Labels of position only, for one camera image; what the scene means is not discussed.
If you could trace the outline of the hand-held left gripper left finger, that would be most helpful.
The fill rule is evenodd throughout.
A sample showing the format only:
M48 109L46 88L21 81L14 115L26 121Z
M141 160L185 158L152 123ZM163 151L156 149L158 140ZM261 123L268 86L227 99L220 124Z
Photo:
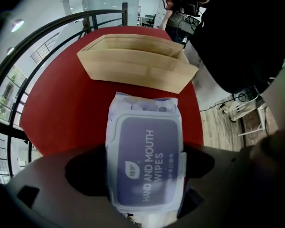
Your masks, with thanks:
M78 192L86 196L107 196L107 157L104 145L99 145L73 157L65 166L65 178Z

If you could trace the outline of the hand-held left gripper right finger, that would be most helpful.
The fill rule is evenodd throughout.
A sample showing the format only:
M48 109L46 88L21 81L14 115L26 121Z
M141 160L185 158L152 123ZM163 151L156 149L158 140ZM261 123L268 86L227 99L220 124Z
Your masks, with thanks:
M186 160L186 179L202 178L214 168L215 160L201 147L184 147Z

